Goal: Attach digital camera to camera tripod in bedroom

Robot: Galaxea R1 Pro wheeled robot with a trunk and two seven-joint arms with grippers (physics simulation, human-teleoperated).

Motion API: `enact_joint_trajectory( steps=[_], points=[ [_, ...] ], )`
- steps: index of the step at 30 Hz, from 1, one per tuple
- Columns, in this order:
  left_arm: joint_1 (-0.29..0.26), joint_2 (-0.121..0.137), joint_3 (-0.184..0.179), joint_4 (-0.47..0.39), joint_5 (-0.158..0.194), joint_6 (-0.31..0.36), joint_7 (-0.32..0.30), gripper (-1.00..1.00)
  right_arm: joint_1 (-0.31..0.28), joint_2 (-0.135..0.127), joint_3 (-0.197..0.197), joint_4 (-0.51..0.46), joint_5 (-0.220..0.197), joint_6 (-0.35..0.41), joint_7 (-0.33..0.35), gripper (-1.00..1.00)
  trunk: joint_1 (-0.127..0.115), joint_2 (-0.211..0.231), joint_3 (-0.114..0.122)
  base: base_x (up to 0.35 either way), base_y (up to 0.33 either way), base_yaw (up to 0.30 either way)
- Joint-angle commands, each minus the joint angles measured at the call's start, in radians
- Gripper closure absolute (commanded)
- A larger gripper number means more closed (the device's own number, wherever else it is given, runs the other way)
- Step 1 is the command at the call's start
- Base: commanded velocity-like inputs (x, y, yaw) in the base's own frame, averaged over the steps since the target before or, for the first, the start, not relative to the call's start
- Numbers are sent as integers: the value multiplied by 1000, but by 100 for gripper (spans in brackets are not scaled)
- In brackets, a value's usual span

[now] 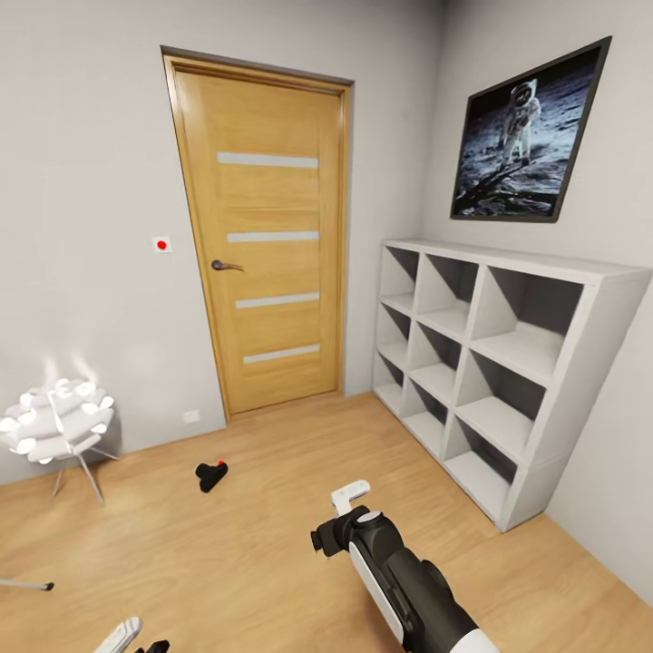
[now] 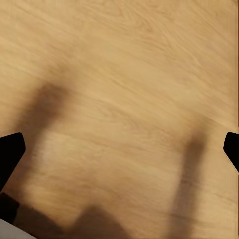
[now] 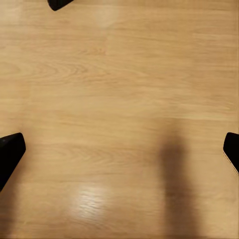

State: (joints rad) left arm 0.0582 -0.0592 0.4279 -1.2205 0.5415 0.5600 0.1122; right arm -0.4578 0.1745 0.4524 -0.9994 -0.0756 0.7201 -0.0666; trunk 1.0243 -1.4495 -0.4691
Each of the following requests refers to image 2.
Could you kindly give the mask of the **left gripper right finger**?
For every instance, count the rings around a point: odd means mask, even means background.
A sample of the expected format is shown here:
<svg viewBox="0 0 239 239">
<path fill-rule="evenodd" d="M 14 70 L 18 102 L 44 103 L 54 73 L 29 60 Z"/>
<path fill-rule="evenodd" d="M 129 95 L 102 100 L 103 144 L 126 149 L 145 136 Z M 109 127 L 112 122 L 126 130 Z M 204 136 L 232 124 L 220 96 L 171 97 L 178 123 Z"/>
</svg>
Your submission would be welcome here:
<svg viewBox="0 0 239 239">
<path fill-rule="evenodd" d="M 239 134 L 228 132 L 223 150 L 239 173 Z"/>
</svg>

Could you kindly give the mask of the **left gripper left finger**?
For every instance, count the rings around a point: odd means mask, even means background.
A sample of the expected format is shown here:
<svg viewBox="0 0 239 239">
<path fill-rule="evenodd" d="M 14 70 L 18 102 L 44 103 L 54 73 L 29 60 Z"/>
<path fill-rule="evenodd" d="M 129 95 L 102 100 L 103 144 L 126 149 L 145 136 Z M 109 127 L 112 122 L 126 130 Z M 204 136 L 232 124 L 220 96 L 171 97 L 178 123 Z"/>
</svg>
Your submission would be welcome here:
<svg viewBox="0 0 239 239">
<path fill-rule="evenodd" d="M 0 137 L 0 192 L 26 151 L 21 132 Z"/>
</svg>

